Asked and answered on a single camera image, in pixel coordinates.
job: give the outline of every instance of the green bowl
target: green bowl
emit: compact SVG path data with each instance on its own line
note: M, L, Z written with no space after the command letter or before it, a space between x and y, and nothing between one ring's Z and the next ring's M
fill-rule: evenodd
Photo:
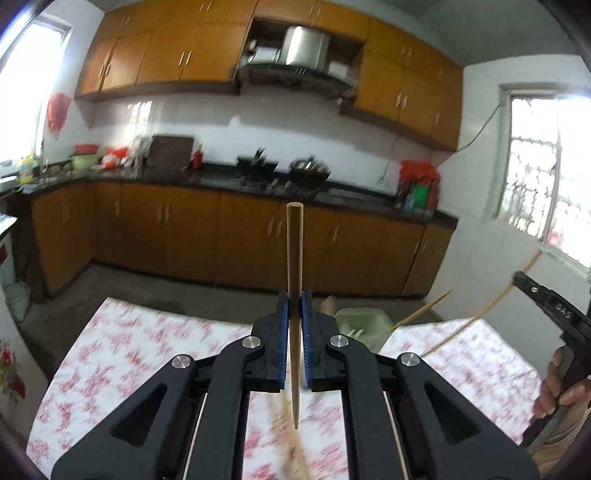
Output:
M100 155L74 155L70 157L70 159L72 161L72 168L74 170L82 170L84 168L91 168L92 166L97 165Z

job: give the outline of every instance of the human hand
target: human hand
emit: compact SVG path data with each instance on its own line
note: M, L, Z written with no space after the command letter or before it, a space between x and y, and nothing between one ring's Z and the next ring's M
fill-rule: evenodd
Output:
M540 396L534 403L534 415L538 419L543 419L547 415L552 415L556 411L558 399L558 405L577 405L579 407L572 408L571 410L573 410L573 412L569 412L568 415L568 423L576 424L580 418L582 418L584 411L587 409L587 405L591 401L591 380L582 380L569 388L564 394L560 395L563 386L560 374L558 373L558 368L563 361L564 352L559 348L554 352L552 361L548 364L548 375L542 382Z

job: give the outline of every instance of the table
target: table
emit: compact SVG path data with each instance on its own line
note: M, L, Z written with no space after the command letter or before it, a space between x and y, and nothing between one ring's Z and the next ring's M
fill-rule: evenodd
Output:
M462 322L398 329L381 354L422 353ZM196 359L215 355L250 329L105 300L51 382L35 417L27 454L49 477L65 451L175 354ZM469 345L473 341L476 349ZM540 379L486 322L476 322L427 360L505 433L520 440ZM243 478L288 478L284 445L290 437L282 413L279 395L252 393ZM348 478L339 392L303 392L298 432L314 479Z

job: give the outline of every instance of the cabinet door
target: cabinet door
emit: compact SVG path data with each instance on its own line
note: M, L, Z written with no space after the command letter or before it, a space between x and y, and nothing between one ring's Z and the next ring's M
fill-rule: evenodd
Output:
M402 295L426 295L431 290L453 232L427 225Z
M218 282L268 287L277 202L222 194L219 217Z
M246 25L199 25L189 48L189 57L181 80L194 82L231 82Z
M385 218L338 212L319 290L371 294L371 268L384 239Z
M39 262L50 293L54 293L70 279L65 199L64 189L59 189L35 198L32 205Z
M209 0L202 23L240 23L251 21L256 0Z
M166 273L165 201L164 187L123 185L121 244L124 267L154 274Z
M121 7L125 19L119 36L154 30L164 11L170 9L168 0L144 0Z
M103 91L134 85L152 32L118 38L107 66Z
M424 137L430 137L441 102L441 89L409 71L404 73L403 83L398 122Z
M369 17L342 5L320 1L316 14L313 15L312 26L365 43L368 38Z
M177 82L189 57L194 27L165 25L150 39L137 83Z
M100 91L114 44L114 38L94 40L86 55L84 67L78 79L76 96Z
M378 53L404 66L410 41L411 37L406 32L377 18L371 18L363 52Z
M100 262L122 265L121 196L116 181L93 184L95 194L95 257Z
M66 191L66 235L69 250L70 277L76 275L94 256L92 231L94 224L93 192L86 183L77 183Z
M259 0L255 17L311 25L315 6L316 0Z
M166 189L166 268L172 277L216 277L219 192Z
M355 108L390 120L398 118L404 69L388 58L363 55Z
M424 225L390 221L376 263L371 268L371 293L399 296L418 251Z
M442 93L431 138L450 151L457 150L462 124L462 97Z
M334 210L304 207L304 289L322 290L321 274L331 247L335 215Z

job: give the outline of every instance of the upper cabinet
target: upper cabinet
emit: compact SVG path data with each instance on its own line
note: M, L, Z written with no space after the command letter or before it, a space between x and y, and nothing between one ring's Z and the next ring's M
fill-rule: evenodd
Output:
M319 1L312 16L312 26L365 43L369 32L369 17L342 5Z

